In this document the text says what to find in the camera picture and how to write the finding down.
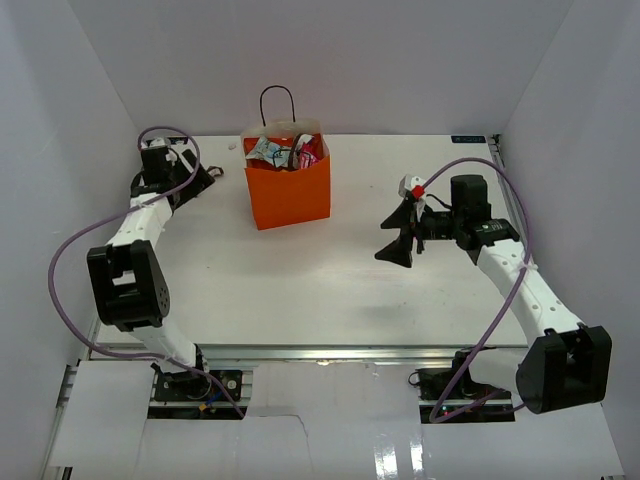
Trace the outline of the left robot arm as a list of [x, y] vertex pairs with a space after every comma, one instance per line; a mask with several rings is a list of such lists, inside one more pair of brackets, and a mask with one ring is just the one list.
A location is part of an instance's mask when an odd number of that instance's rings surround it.
[[186, 365], [177, 387], [199, 399], [211, 387], [199, 347], [168, 319], [171, 299], [155, 247], [175, 211], [210, 187], [214, 177], [190, 149], [167, 145], [141, 150], [142, 168], [130, 185], [130, 205], [116, 234], [87, 254], [87, 265], [101, 322], [141, 341], [160, 356], [162, 371], [175, 374]]

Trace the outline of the large red chips bag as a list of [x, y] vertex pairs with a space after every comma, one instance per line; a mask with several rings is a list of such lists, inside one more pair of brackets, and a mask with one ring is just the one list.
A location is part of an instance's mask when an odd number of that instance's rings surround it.
[[261, 158], [246, 158], [246, 167], [274, 171], [273, 165]]

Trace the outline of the dark brown snack bar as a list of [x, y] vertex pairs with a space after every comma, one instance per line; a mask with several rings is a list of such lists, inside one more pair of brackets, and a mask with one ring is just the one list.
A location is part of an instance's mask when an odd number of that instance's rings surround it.
[[305, 145], [309, 144], [313, 140], [313, 136], [306, 133], [298, 134], [292, 143], [289, 150], [286, 163], [283, 165], [283, 169], [286, 171], [295, 171], [300, 168], [302, 149]]

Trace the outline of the silver clear snack packet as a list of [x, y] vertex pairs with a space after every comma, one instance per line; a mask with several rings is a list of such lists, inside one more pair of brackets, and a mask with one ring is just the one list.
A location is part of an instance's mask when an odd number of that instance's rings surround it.
[[246, 154], [245, 158], [247, 160], [266, 162], [275, 168], [280, 168], [288, 162], [289, 156], [289, 147], [282, 146], [262, 136], [258, 139], [251, 151]]

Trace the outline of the pink snack packet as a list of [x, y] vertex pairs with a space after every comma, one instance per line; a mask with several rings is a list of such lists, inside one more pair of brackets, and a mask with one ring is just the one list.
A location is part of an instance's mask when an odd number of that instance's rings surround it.
[[298, 169], [303, 170], [317, 164], [322, 159], [322, 147], [316, 143], [304, 143], [297, 150]]

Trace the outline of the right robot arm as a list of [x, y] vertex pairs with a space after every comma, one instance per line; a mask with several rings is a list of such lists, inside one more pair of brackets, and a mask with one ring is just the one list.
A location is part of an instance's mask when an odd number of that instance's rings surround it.
[[527, 341], [523, 354], [482, 346], [456, 353], [438, 386], [441, 398], [457, 393], [479, 400], [494, 391], [520, 397], [534, 414], [604, 399], [612, 340], [601, 326], [588, 326], [553, 292], [528, 256], [518, 232], [492, 215], [487, 183], [477, 174], [450, 180], [451, 203], [442, 211], [427, 204], [424, 179], [407, 175], [399, 184], [400, 206], [381, 226], [396, 240], [378, 260], [405, 268], [430, 240], [452, 240], [487, 276], [505, 300]]

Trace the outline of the brown candy bar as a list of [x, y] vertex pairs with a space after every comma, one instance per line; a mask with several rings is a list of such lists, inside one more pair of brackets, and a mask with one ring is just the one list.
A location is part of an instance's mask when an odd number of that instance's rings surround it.
[[212, 177], [219, 177], [224, 175], [224, 170], [220, 167], [211, 167], [208, 169], [208, 173]]

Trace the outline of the crimson snack packet with battery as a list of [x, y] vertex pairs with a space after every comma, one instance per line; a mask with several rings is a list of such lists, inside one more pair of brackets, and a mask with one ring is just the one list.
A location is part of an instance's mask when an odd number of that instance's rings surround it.
[[324, 143], [320, 134], [312, 135], [304, 144], [303, 157], [309, 164], [315, 164], [324, 158]]

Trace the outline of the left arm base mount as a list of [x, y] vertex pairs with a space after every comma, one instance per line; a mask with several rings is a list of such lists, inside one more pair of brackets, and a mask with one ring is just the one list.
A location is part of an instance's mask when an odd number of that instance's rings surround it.
[[[234, 401], [241, 399], [243, 372], [241, 370], [210, 370]], [[165, 374], [157, 369], [155, 390], [152, 398], [157, 402], [204, 402], [227, 401], [220, 387], [202, 375], [189, 372]]]

